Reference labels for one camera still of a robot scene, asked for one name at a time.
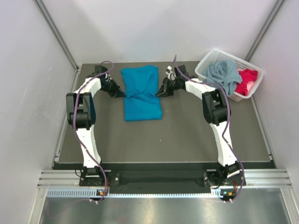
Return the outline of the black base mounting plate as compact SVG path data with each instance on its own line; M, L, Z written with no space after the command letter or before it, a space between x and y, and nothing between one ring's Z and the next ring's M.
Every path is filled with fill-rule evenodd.
M207 193L204 174L214 173L217 162L103 163L110 193ZM220 187L245 184L242 170Z

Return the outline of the bright blue t shirt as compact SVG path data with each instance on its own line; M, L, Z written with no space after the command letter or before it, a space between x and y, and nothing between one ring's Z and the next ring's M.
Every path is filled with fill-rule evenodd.
M158 92L158 67L146 65L138 68L124 68L121 75L125 84L125 121L162 119L163 112Z

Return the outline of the aluminium frame rail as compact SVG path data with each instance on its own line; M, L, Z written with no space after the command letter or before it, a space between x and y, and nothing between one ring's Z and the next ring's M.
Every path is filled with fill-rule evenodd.
M79 186L73 170L44 170L37 186L39 188L72 188ZM291 180L285 169L246 169L246 188L291 188Z

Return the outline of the red t shirt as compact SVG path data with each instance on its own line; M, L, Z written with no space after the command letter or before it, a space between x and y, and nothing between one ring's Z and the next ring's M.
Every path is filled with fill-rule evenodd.
M247 96L247 83L248 82L255 82L257 80L257 76L258 76L258 71L257 70L250 70L250 69L245 69L245 70L241 70L238 69L238 73L242 78L242 82L241 83L237 83L236 86L236 92L243 95L243 96Z

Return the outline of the left corner aluminium post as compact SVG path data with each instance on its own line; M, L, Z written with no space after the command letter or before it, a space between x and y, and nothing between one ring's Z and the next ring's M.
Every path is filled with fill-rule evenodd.
M74 70L78 70L79 67L77 63L75 62L75 59L71 55L71 52L69 48L67 47L61 33L59 32L54 20L52 19L52 16L50 15L49 11L47 10L44 2L42 0L33 0L33 2L36 4L37 8L41 12L43 18L45 19L47 25L49 26L51 32L53 33L55 39L57 40L60 48L64 52L65 56L67 57L69 63L71 64L72 68Z

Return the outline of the right corner aluminium post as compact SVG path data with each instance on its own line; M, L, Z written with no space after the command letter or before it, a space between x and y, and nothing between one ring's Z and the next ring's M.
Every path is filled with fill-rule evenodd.
M270 29L271 25L273 24L275 18L279 14L280 10L282 9L283 5L286 3L286 0L277 0L275 1L274 6L270 10L269 15L267 16L265 22L261 26L260 31L258 32L255 40L253 41L247 55L245 56L245 61L249 62L255 52L257 51L259 45L261 44L263 38L266 36L268 30Z

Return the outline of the pink garment in basket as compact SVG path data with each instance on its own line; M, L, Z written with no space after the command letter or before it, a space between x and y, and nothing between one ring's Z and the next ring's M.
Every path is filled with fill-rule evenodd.
M254 85L253 81L247 83L247 86L246 86L246 88L247 88L247 94L249 94L249 91L253 87L253 85Z

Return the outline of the corner aluminium post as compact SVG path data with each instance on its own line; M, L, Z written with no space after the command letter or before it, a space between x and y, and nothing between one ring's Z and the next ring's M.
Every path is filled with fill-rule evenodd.
M283 5L286 3L286 0L277 0L275 1L274 6L270 10L269 15L267 16L265 22L261 26L260 31L258 32L255 40L253 41L247 55L245 56L245 61L249 62L255 52L257 51L259 45L261 44L263 38L266 36L268 30L270 29L271 25L273 24L275 18L279 14L280 10L282 9Z
M53 33L55 39L57 40L60 48L64 52L65 56L67 57L69 63L71 64L72 68L74 70L78 70L79 67L77 63L75 62L75 59L71 55L71 52L69 48L67 47L61 33L59 32L54 20L52 19L52 16L50 15L49 11L47 10L44 2L42 0L33 0L33 2L36 4L37 8L41 12L43 18L45 19L47 25L49 26L51 32Z

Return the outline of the white plastic laundry basket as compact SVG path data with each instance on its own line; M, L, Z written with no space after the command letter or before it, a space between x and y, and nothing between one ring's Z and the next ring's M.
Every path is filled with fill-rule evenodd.
M203 59L198 63L198 65L195 68L195 73L201 78L205 79L206 77L203 75L203 72L210 66L212 63L218 63L220 61L224 61L226 59L232 60L236 63L237 69L245 70L256 70L258 72L257 74L257 80L253 82L252 86L249 89L248 95L244 96L242 94L239 94L235 92L230 98L236 102L239 102L243 99L249 99L256 91L258 86L260 85L261 81L263 80L263 77L265 75L264 70L261 68L244 61L232 54L229 54L225 51L222 51L220 49L214 48L211 51L209 51Z

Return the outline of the grey-blue t shirt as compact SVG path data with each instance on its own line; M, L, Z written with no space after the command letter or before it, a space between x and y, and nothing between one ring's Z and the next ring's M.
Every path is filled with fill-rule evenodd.
M242 82L242 77L238 72L235 61L226 59L217 63L211 63L203 72L207 82L219 84L228 97L232 96L237 88L237 84Z

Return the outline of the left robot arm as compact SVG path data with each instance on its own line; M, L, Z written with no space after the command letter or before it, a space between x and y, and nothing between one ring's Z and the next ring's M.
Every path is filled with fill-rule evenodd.
M85 78L79 89L66 94L67 121L73 128L84 159L80 171L81 186L108 186L94 137L96 111L93 97L98 91L104 91L112 98L126 97L109 72L102 64L95 66L95 72Z

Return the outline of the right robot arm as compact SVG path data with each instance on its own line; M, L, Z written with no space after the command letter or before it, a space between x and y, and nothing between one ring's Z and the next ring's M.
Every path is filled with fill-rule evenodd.
M172 96L176 90L185 90L198 97L202 102L204 119L214 133L219 167L214 173L204 174L206 185L215 189L230 184L242 167L232 148L229 131L231 110L225 92L215 83L188 76L184 65L176 68L168 66L165 73L156 97Z

